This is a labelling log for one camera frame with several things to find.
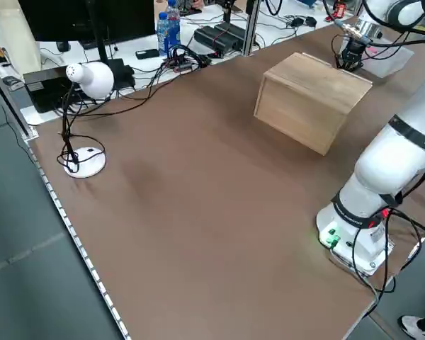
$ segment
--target lamp shade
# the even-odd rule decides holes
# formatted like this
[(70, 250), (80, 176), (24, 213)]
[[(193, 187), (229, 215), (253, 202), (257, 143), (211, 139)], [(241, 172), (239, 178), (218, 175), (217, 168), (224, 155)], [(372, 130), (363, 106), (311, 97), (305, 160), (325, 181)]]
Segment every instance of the lamp shade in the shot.
[(105, 98), (113, 89), (112, 70), (102, 62), (71, 64), (66, 68), (66, 75), (92, 99)]

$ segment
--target black power adapter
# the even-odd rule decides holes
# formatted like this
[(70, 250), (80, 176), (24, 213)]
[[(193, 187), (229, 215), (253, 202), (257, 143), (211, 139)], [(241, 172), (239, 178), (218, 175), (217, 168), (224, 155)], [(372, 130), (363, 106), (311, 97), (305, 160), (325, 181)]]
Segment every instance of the black power adapter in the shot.
[(291, 27), (300, 27), (304, 25), (304, 19), (302, 18), (288, 19), (288, 25)]
[(317, 27), (317, 20), (312, 16), (305, 18), (305, 25), (309, 27)]

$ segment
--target red object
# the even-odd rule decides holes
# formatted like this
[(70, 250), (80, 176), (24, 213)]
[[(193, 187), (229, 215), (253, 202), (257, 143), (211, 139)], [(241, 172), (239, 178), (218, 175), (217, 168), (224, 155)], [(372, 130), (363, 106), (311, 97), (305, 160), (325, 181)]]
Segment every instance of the red object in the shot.
[[(334, 4), (334, 12), (333, 12), (332, 16), (335, 19), (341, 19), (345, 16), (345, 11), (346, 11), (346, 4), (344, 4), (343, 2), (336, 2)], [(330, 16), (328, 16), (325, 20), (328, 23), (330, 23), (332, 21), (332, 18)]]
[(382, 216), (384, 217), (384, 218), (387, 218), (387, 216), (389, 216), (389, 209), (384, 209), (383, 211), (382, 211)]

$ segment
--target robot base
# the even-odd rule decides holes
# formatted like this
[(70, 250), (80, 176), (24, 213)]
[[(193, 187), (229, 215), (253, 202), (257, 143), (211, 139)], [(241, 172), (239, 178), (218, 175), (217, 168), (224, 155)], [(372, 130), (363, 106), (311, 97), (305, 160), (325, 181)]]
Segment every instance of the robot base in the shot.
[[(317, 215), (317, 227), (319, 230), (319, 241), (330, 248), (334, 239), (339, 242), (334, 248), (344, 262), (353, 263), (352, 250), (353, 241), (358, 229), (343, 221), (336, 213), (334, 206), (330, 203)], [(393, 250), (394, 244), (389, 240), (388, 253)], [(379, 224), (375, 228), (362, 229), (357, 239), (354, 251), (356, 268), (364, 276), (373, 275), (385, 260), (385, 228)]]

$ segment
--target computer monitor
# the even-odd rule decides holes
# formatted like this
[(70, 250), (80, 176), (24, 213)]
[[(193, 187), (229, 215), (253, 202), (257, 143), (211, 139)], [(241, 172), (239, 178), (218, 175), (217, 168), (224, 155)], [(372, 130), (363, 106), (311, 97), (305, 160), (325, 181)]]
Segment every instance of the computer monitor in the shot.
[[(95, 40), (85, 0), (18, 0), (36, 41)], [(155, 34), (153, 0), (96, 0), (98, 28), (115, 43)]]

